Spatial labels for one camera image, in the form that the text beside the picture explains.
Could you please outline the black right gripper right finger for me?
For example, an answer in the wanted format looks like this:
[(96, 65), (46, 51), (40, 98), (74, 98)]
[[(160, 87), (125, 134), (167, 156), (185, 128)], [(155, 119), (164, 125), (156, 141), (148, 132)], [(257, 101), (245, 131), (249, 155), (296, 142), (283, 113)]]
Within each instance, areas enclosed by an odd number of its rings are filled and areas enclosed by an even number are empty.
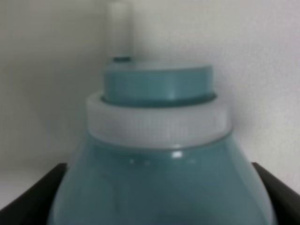
[(300, 224), (300, 195), (258, 163), (252, 165), (270, 196), (279, 225)]

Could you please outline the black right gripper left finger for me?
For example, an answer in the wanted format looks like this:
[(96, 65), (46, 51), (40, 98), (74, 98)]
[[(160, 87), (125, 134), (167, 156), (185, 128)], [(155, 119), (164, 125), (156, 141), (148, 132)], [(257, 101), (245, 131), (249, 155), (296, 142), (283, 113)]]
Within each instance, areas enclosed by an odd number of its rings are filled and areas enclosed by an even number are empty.
[(66, 173), (59, 163), (36, 184), (0, 210), (2, 225), (45, 225), (55, 194)]

